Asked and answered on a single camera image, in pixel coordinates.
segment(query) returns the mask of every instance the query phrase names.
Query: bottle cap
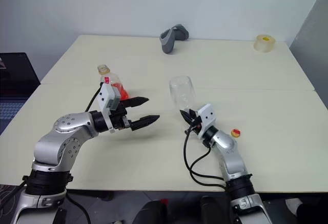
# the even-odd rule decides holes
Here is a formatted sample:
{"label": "bottle cap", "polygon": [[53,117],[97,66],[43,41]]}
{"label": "bottle cap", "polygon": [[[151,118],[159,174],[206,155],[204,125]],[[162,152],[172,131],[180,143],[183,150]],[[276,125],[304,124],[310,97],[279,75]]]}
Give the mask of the bottle cap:
{"label": "bottle cap", "polygon": [[110,71],[111,70],[107,67],[107,65],[105,65],[105,64],[98,65],[98,72],[99,72],[99,74],[107,74]]}
{"label": "bottle cap", "polygon": [[238,129],[233,129],[231,131],[231,135],[234,137],[234,138],[238,138],[240,136],[240,130]]}

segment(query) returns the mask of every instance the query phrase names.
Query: clear plastic bottle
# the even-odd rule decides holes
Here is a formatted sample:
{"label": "clear plastic bottle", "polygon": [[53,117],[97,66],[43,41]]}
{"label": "clear plastic bottle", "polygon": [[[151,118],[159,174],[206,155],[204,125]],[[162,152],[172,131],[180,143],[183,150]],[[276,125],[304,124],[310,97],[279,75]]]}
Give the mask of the clear plastic bottle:
{"label": "clear plastic bottle", "polygon": [[98,72],[100,74],[100,82],[107,84],[110,83],[112,87],[116,87],[121,94],[121,100],[129,98],[129,95],[124,89],[122,82],[118,78],[117,74],[112,73],[105,64],[98,66]]}

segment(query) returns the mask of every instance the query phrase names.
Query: red label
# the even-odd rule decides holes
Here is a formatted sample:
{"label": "red label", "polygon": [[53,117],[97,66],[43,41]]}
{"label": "red label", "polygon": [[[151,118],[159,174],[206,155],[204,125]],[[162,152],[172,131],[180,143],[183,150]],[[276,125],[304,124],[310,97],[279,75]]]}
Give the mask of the red label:
{"label": "red label", "polygon": [[105,83],[109,84],[109,77],[105,77]]}

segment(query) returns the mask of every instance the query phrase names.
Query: blue keyboard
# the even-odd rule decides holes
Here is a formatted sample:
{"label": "blue keyboard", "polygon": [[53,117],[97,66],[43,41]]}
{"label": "blue keyboard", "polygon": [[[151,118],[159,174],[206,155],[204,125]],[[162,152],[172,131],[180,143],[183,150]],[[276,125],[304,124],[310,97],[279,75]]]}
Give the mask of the blue keyboard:
{"label": "blue keyboard", "polygon": [[24,103],[0,103],[0,120],[11,120]]}

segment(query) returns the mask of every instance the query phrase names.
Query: white wall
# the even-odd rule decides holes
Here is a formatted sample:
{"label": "white wall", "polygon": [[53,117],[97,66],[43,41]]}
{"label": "white wall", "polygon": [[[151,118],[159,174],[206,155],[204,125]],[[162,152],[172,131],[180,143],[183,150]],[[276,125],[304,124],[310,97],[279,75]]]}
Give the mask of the white wall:
{"label": "white wall", "polygon": [[0,0],[0,52],[27,52],[41,79],[83,33],[159,36],[182,23],[191,38],[268,33],[290,45],[315,1]]}

